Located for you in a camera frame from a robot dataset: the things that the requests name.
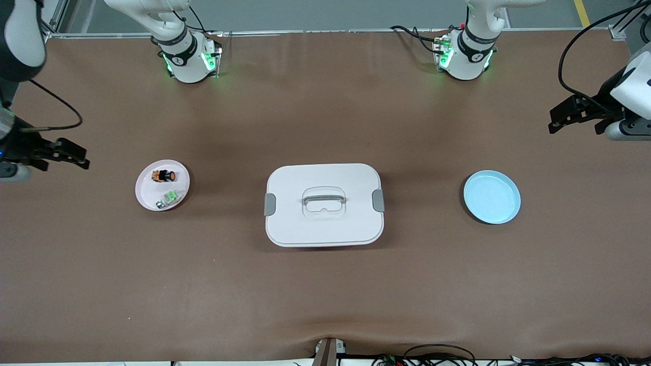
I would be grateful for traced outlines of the light blue round plate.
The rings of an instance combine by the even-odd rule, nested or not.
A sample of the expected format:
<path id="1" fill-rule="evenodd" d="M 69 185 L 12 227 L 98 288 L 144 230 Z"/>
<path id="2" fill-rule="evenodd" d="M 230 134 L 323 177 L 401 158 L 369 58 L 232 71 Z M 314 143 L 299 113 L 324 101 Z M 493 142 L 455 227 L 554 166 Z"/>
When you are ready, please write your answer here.
<path id="1" fill-rule="evenodd" d="M 516 183 L 494 170 L 470 175 L 463 184 L 462 198 L 477 220 L 490 225 L 510 222 L 521 209 L 521 194 Z"/>

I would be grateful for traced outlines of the pink round plate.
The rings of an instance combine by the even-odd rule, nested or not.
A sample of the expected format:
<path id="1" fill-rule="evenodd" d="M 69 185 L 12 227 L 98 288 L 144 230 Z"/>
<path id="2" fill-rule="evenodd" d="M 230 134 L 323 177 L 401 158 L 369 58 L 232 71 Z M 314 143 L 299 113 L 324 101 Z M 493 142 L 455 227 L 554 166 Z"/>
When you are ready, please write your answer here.
<path id="1" fill-rule="evenodd" d="M 174 171 L 176 173 L 176 181 L 163 183 L 152 181 L 152 172 L 154 170 L 161 169 Z M 190 183 L 191 176 L 189 174 L 189 171 L 185 165 L 181 164 L 181 162 L 170 159 L 158 160 L 152 164 L 149 164 L 147 168 L 143 169 L 140 172 L 140 175 L 138 176 L 135 184 L 136 199 L 140 205 L 147 210 L 166 211 L 158 210 L 155 206 L 156 201 L 161 198 L 161 195 L 172 190 L 184 190 L 186 191 L 186 197 L 189 192 Z M 171 210 L 174 207 L 179 206 L 179 204 L 170 207 L 167 210 Z"/>

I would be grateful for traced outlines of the white lidded storage box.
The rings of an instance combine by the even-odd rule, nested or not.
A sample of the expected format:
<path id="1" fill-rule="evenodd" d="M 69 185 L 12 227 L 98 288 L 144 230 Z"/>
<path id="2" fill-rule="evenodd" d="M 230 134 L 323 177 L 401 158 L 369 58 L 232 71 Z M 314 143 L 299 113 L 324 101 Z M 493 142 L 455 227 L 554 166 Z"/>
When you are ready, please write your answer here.
<path id="1" fill-rule="evenodd" d="M 370 244 L 384 230 L 384 212 L 372 207 L 376 189 L 382 189 L 380 176 L 367 164 L 280 167 L 267 181 L 266 193 L 277 204 L 274 215 L 265 217 L 265 231 L 284 248 Z"/>

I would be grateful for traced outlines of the aluminium frame post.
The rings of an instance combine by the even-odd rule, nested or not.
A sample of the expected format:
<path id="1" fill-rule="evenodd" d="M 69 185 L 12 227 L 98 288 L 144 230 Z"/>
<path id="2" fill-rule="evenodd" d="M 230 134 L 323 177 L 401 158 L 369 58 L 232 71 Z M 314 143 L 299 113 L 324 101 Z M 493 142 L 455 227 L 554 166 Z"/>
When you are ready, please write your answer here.
<path id="1" fill-rule="evenodd" d="M 627 36 L 637 35 L 640 25 L 651 15 L 651 0 L 632 0 L 628 7 L 633 9 L 614 18 L 608 26 L 615 41 L 627 40 Z"/>
<path id="2" fill-rule="evenodd" d="M 64 14 L 69 0 L 40 0 L 40 27 L 47 42 L 51 36 L 56 35 L 62 28 Z"/>

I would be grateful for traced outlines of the brown table mat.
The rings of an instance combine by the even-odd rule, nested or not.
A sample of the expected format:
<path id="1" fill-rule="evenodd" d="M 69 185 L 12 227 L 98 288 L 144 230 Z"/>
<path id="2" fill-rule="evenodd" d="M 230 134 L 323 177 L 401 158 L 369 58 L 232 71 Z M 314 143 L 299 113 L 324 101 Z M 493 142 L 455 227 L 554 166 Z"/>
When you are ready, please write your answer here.
<path id="1" fill-rule="evenodd" d="M 548 133 L 573 35 L 504 33 L 470 82 L 403 34 L 233 37 L 196 85 L 148 39 L 49 40 L 37 80 L 84 123 L 46 136 L 91 166 L 0 185 L 0 363 L 302 358 L 327 337 L 367 354 L 651 356 L 651 142 Z M 189 192 L 147 210 L 137 178 L 165 159 Z M 270 174 L 336 163 L 379 173 L 379 239 L 272 243 Z M 482 170 L 518 186 L 510 222 L 465 207 Z"/>

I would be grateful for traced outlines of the green and silver switch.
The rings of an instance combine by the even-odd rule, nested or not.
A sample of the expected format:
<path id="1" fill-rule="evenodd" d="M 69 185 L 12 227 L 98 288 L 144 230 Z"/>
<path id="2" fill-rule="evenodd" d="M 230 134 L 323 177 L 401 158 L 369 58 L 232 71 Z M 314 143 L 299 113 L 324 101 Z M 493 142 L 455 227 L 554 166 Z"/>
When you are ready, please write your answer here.
<path id="1" fill-rule="evenodd" d="M 167 210 L 170 207 L 173 207 L 185 197 L 186 191 L 184 190 L 172 190 L 161 195 L 161 198 L 156 201 L 155 206 L 158 210 Z"/>

